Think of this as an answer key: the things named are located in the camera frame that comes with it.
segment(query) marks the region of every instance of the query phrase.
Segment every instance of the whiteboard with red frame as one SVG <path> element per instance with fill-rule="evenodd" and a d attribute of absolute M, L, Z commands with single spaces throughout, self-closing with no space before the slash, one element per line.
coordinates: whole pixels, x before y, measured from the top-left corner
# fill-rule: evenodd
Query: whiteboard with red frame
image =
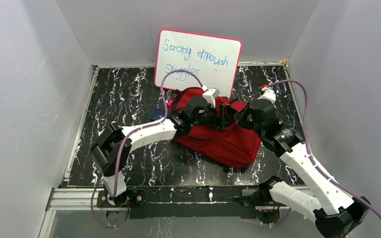
<path fill-rule="evenodd" d="M 160 32 L 154 84 L 175 69 L 194 73 L 208 88 L 218 88 L 220 96 L 230 97 L 236 77 L 242 42 L 219 36 L 163 29 Z M 199 87 L 188 73 L 171 74 L 164 88 L 184 90 Z"/>

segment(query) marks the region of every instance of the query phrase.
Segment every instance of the red backpack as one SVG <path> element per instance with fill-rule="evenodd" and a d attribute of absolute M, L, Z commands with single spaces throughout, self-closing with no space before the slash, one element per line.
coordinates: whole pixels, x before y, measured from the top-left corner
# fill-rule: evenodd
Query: red backpack
<path fill-rule="evenodd" d="M 169 111 L 180 110 L 193 96 L 202 94 L 202 89 L 197 87 L 183 90 L 169 102 Z M 244 102 L 231 104 L 229 102 L 230 99 L 224 97 L 215 99 L 216 106 L 225 104 L 238 112 L 246 106 Z M 252 130 L 237 126 L 235 122 L 224 131 L 204 125 L 194 126 L 187 135 L 176 138 L 174 141 L 230 168 L 243 168 L 252 163 L 260 147 L 259 137 Z"/>

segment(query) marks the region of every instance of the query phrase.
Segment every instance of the red frame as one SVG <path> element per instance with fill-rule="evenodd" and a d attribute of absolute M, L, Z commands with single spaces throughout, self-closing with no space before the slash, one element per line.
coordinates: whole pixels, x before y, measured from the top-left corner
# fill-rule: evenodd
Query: red frame
<path fill-rule="evenodd" d="M 180 32 L 180 33 L 186 33 L 186 34 L 192 34 L 192 35 L 200 35 L 200 36 L 208 36 L 208 37 L 214 37 L 214 38 L 221 38 L 221 39 L 227 39 L 227 40 L 233 40 L 233 41 L 238 41 L 240 42 L 240 50 L 239 50 L 239 56 L 237 57 L 237 64 L 236 64 L 236 70 L 235 70 L 235 73 L 234 73 L 234 80 L 233 80 L 233 84 L 231 86 L 231 91 L 230 91 L 230 96 L 229 98 L 231 97 L 232 93 L 233 93 L 233 87 L 234 87 L 234 82 L 236 81 L 236 74 L 237 74 L 237 65 L 239 65 L 239 60 L 240 60 L 240 53 L 242 52 L 242 41 L 239 40 L 239 39 L 234 39 L 234 38 L 229 38 L 229 37 L 222 37 L 222 36 L 211 36 L 211 35 L 207 35 L 207 34 L 201 34 L 201 33 L 194 33 L 194 32 L 188 32 L 188 31 L 178 31 L 178 30 L 172 30 L 172 29 L 162 29 L 160 31 L 160 35 L 158 37 L 158 50 L 157 50 L 157 63 L 155 65 L 155 72 L 154 72 L 154 85 L 156 87 L 160 87 L 158 86 L 156 83 L 155 83 L 155 76 L 157 75 L 157 64 L 158 64 L 158 54 L 160 52 L 160 39 L 161 39 L 161 32 L 163 31 L 173 31 L 173 32 Z"/>

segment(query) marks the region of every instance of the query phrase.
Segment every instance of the black marble table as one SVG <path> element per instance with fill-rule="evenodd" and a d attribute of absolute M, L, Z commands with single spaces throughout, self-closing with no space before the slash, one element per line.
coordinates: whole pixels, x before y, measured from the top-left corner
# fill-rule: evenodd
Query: black marble table
<path fill-rule="evenodd" d="M 283 66 L 239 66 L 232 98 L 253 100 L 260 96 L 262 85 L 283 79 L 286 79 Z M 121 126 L 147 123 L 152 110 L 163 107 L 160 89 L 153 81 L 153 67 L 99 69 L 67 186 L 90 187 L 100 179 L 90 145 L 106 125 L 112 121 Z M 289 85 L 282 84 L 274 89 L 281 121 L 300 132 L 300 120 Z M 167 98 L 174 98 L 174 91 L 166 92 Z M 255 162 L 243 173 L 233 168 L 224 172 L 212 159 L 173 141 L 163 141 L 135 150 L 123 173 L 129 186 L 255 185 L 272 175 L 289 184 L 304 184 L 288 165 L 262 146 Z"/>

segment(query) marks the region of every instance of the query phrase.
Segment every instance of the white wall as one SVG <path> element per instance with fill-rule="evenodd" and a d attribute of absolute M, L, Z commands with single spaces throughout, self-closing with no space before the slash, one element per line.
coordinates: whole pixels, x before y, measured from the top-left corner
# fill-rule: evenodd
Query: white wall
<path fill-rule="evenodd" d="M 54 0 L 0 0 L 0 237 L 37 237 L 91 71 Z"/>
<path fill-rule="evenodd" d="M 318 0 L 57 0 L 92 64 L 149 65 L 163 28 L 238 38 L 240 61 L 288 59 Z"/>
<path fill-rule="evenodd" d="M 321 0 L 289 66 L 317 158 L 381 211 L 381 0 Z M 353 234 L 381 237 L 381 222 L 370 212 Z"/>

